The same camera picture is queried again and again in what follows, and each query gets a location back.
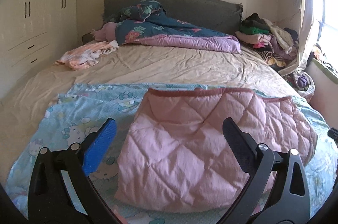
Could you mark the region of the pink quilted jacket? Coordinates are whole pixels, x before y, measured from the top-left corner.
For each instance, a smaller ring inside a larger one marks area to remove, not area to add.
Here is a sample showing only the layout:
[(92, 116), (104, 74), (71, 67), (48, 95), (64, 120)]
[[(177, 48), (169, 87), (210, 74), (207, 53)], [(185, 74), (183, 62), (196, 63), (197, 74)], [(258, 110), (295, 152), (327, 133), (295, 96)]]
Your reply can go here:
[(226, 118), (275, 151), (313, 158), (317, 133), (291, 97), (244, 88), (149, 89), (117, 160), (115, 198), (145, 210), (194, 213), (229, 207), (248, 175), (222, 132)]

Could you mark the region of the bag with purple clothes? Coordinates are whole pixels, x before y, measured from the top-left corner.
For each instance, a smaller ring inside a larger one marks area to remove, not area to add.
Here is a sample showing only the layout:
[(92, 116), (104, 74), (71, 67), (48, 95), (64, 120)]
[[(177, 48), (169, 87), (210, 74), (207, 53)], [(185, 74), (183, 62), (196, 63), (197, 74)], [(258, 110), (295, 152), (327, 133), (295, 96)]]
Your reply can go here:
[(310, 100), (316, 90), (313, 79), (303, 71), (284, 76), (287, 83), (303, 98)]

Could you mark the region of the pile of mixed clothes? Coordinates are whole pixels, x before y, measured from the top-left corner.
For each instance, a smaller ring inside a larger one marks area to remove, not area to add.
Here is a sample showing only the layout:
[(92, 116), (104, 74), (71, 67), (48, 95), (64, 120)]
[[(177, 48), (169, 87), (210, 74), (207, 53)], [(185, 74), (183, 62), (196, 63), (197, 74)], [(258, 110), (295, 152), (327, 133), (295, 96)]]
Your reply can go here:
[(257, 13), (241, 21), (235, 36), (277, 72), (286, 68), (297, 56), (298, 33), (290, 28), (282, 29)]

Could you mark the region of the light blue Hello Kitty sheet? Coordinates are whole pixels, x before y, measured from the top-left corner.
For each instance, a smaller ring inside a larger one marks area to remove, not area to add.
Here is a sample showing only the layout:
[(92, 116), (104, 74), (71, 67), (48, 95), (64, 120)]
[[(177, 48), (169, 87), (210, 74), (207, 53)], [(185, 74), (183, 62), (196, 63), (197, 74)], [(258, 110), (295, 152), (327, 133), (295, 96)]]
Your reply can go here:
[[(117, 123), (117, 133), (97, 170), (89, 175), (92, 183), (108, 206), (125, 223), (216, 223), (230, 208), (211, 209), (194, 213), (169, 213), (145, 210), (123, 203), (115, 198), (118, 187), (117, 160), (127, 137), (129, 127), (146, 92), (210, 90), (216, 87), (165, 84), (76, 84), (66, 94), (60, 94), (41, 120), (31, 142), (13, 165), (6, 191), (22, 213), (27, 213), (29, 184), (38, 153), (43, 147), (52, 151), (81, 143), (97, 131), (108, 118)], [(337, 170), (337, 145), (328, 136), (329, 127), (323, 117), (304, 99), (291, 97), (317, 133), (313, 158), (303, 164), (308, 182), (310, 211), (315, 214), (333, 190)]]

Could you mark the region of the cream curtain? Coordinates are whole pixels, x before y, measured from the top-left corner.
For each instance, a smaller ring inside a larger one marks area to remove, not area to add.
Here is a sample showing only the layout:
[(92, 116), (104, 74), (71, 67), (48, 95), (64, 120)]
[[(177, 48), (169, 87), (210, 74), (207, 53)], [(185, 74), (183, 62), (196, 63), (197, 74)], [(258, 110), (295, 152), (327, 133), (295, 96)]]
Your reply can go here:
[(311, 37), (313, 0), (278, 0), (277, 2), (278, 12), (274, 23), (282, 28), (290, 27), (298, 33), (298, 49), (295, 59), (278, 72), (281, 76), (286, 76), (307, 67), (311, 49), (316, 42)]

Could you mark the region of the floral cloth on windowsill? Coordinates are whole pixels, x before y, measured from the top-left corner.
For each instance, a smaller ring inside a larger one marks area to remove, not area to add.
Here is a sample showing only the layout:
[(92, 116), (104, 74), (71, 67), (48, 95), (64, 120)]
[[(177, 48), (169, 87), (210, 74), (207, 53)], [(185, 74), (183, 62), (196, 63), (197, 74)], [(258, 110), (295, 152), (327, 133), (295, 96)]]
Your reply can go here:
[(328, 61), (321, 46), (315, 44), (311, 51), (312, 61), (325, 74), (327, 78), (337, 84), (337, 69)]

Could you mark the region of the beige bed sheet mattress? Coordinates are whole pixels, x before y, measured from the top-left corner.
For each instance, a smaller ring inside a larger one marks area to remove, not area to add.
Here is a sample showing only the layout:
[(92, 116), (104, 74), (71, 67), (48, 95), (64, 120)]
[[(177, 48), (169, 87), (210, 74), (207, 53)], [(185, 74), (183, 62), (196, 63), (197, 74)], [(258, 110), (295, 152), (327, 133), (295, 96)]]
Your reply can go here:
[(268, 96), (294, 96), (295, 90), (260, 60), (240, 54), (184, 48), (124, 45), (82, 71), (43, 66), (1, 101), (1, 183), (28, 144), (49, 103), (76, 83), (180, 83), (243, 87)]

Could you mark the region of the peach white small garment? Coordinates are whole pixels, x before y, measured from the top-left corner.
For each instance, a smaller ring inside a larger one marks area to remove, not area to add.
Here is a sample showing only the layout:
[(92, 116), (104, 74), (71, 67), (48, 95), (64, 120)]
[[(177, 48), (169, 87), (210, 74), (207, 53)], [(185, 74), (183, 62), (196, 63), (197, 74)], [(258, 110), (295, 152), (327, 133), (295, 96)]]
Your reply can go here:
[(109, 55), (119, 48), (117, 42), (102, 41), (92, 42), (79, 46), (71, 51), (65, 52), (59, 60), (57, 65), (63, 65), (71, 70), (85, 70), (99, 63), (98, 59)]

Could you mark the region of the pink pillow near headboard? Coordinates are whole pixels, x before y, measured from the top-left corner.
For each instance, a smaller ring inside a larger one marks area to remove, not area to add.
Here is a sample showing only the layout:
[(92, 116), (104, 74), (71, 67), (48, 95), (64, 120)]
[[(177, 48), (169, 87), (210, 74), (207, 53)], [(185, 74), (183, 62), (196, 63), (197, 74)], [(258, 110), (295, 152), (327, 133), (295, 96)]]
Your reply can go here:
[(92, 31), (91, 34), (96, 41), (114, 41), (116, 40), (117, 23), (108, 22), (101, 29)]

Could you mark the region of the dark teal floral purple quilt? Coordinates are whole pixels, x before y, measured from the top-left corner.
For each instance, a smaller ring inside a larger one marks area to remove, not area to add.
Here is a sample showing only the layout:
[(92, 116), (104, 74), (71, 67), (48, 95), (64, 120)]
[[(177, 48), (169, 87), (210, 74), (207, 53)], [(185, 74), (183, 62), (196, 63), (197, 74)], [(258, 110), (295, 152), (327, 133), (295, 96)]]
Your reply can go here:
[(162, 4), (156, 0), (142, 0), (121, 9), (116, 22), (115, 36), (120, 45), (142, 44), (241, 53), (240, 42), (235, 36), (167, 17)]

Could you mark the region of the cream wardrobe with drawers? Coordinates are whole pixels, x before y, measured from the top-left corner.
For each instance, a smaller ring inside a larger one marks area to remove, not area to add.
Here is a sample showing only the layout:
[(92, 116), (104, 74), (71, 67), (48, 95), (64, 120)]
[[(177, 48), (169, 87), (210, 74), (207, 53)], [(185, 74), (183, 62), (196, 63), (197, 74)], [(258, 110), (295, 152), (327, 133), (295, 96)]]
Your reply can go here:
[(76, 0), (1, 0), (1, 98), (76, 46)]

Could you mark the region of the dark grey headboard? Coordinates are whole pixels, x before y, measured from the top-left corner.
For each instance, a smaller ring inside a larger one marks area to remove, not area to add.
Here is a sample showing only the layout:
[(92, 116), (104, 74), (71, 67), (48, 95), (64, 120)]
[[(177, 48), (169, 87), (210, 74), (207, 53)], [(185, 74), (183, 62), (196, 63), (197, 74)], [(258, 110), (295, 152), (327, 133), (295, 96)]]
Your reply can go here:
[[(104, 0), (102, 19), (117, 14), (142, 0)], [(240, 29), (243, 6), (222, 0), (155, 0), (162, 4), (168, 17), (215, 31), (235, 34)]]

